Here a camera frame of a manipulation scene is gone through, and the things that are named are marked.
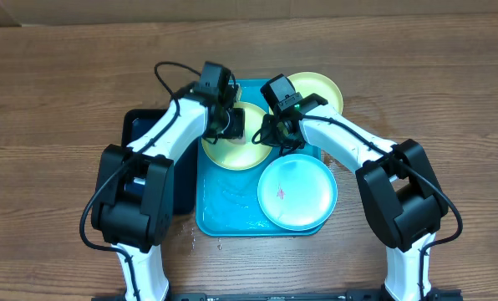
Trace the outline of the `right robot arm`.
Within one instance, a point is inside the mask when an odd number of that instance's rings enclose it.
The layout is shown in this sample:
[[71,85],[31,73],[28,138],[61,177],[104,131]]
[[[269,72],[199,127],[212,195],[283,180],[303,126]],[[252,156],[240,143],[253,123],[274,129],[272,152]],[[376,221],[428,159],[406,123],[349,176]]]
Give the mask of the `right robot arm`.
[[260,92],[271,109],[256,138],[265,145],[327,152],[356,177],[364,215],[387,248],[383,299],[438,300],[429,282],[429,251],[450,210],[424,148],[385,140],[344,118],[321,95],[296,91],[283,74]]

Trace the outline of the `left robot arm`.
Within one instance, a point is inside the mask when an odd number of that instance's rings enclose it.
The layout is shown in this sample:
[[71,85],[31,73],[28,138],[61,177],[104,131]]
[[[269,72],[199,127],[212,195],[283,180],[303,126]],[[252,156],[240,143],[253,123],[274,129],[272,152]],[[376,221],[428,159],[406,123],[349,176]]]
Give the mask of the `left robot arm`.
[[235,75],[205,62],[198,77],[168,92],[169,108],[140,138],[109,145],[101,155],[79,235],[87,247],[116,253],[126,285],[122,300],[164,300],[169,293],[160,245],[173,217],[175,163],[198,138],[243,136]]

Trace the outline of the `yellow plate with long stain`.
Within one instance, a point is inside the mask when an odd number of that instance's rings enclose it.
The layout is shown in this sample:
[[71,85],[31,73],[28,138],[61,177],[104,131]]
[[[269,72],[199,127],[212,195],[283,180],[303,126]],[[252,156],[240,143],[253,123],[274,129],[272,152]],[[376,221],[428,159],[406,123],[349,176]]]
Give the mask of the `yellow plate with long stain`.
[[272,148],[252,143],[252,137],[261,128],[264,110],[247,102],[237,102],[234,107],[244,109],[244,138],[238,141],[219,139],[215,144],[202,139],[201,144],[208,158],[218,166],[227,170],[242,171],[263,162]]

